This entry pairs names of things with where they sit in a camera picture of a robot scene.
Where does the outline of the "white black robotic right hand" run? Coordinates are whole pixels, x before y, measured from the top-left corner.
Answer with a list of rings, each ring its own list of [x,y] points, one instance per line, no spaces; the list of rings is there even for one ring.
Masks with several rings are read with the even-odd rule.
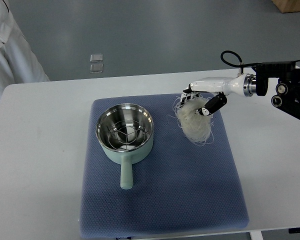
[[[204,105],[199,105],[194,112],[201,116],[210,116],[227,103],[227,96],[237,94],[251,97],[256,93],[256,83],[252,74],[241,74],[238,77],[206,77],[190,83],[180,97],[180,107],[199,98],[201,93],[211,93],[214,97]]]

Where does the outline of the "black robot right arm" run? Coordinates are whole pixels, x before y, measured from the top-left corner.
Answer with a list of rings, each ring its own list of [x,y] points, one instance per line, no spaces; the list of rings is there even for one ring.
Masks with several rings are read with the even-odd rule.
[[[280,62],[254,62],[244,64],[242,58],[234,51],[225,50],[220,59],[228,66],[239,68],[252,68],[255,72],[243,81],[245,94],[256,94],[264,97],[269,87],[269,79],[277,78],[276,94],[271,98],[271,104],[282,112],[300,120],[300,59]]]

